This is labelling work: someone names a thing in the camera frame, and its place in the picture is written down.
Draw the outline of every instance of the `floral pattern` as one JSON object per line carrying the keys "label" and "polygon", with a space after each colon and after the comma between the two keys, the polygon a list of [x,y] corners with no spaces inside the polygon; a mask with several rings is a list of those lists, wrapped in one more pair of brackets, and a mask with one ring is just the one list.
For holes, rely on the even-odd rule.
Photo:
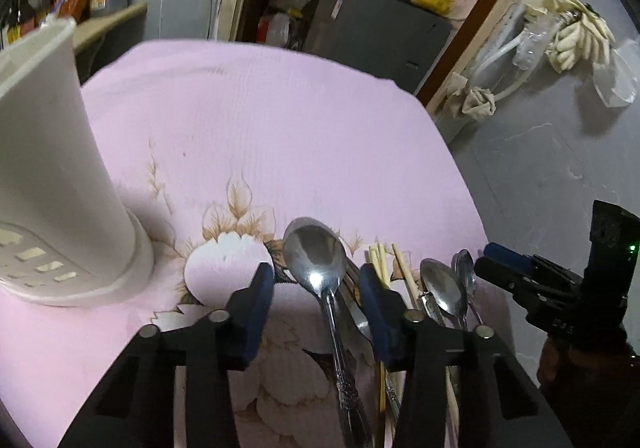
{"label": "floral pattern", "polygon": [[[178,243],[175,215],[158,162],[148,167],[150,195],[166,207],[169,234],[148,230],[162,252],[171,257],[179,280],[172,278],[178,304],[155,312],[151,321],[162,330],[193,324],[214,308],[225,305],[238,288],[245,287],[260,262],[274,268],[277,282],[257,357],[244,372],[230,372],[229,381],[236,427],[243,447],[321,448],[342,446],[338,427],[335,377],[331,349],[320,308],[290,277],[276,238],[273,208],[254,204],[254,194],[239,176],[226,184],[226,201],[211,202],[202,219],[202,237]],[[356,232],[350,240],[337,230],[345,250],[361,256],[366,245]],[[395,265],[390,246],[386,261]],[[378,392],[372,349],[350,320],[340,328],[348,359],[370,418]],[[336,428],[327,428],[335,424]]]}

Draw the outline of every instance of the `spoon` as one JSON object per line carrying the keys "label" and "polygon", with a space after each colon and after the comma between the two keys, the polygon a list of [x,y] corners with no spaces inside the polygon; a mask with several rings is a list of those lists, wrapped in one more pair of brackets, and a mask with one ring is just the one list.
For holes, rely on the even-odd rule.
{"label": "spoon", "polygon": [[455,317],[462,330],[468,331],[466,290],[451,268],[432,258],[425,258],[420,263],[420,278],[424,288],[433,294],[438,307]]}
{"label": "spoon", "polygon": [[478,323],[482,325],[484,322],[474,303],[474,296],[476,294],[476,272],[474,271],[474,260],[471,257],[471,253],[467,250],[460,250],[459,253],[454,255],[451,268],[465,287],[469,307],[471,307],[471,311],[476,316]]}
{"label": "spoon", "polygon": [[308,217],[294,219],[284,232],[282,246],[289,272],[324,311],[334,352],[338,409],[347,448],[371,448],[372,436],[355,379],[336,323],[335,292],[347,270],[347,255],[338,237],[322,222]]}

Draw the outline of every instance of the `metal bolt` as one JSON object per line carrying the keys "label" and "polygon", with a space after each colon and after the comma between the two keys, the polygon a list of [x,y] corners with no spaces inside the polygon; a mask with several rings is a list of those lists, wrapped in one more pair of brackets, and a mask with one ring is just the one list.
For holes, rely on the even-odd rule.
{"label": "metal bolt", "polygon": [[138,331],[138,334],[143,338],[153,338],[153,336],[155,336],[159,332],[160,332],[160,329],[156,325],[149,323],[143,326],[142,329]]}
{"label": "metal bolt", "polygon": [[476,327],[476,334],[485,340],[491,338],[495,333],[488,325],[479,325]]}
{"label": "metal bolt", "polygon": [[418,309],[407,309],[404,311],[404,319],[411,323],[420,323],[424,320],[424,313]]}
{"label": "metal bolt", "polygon": [[213,323],[224,323],[231,318],[231,314],[224,309],[217,309],[209,315],[209,320]]}

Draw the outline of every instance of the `white pot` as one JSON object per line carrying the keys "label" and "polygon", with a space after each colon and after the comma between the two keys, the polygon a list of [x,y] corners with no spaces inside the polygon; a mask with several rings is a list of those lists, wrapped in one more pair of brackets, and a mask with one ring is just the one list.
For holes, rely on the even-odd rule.
{"label": "white pot", "polygon": [[58,306],[130,298],[153,267],[89,126],[75,27],[52,22],[0,53],[0,287]]}

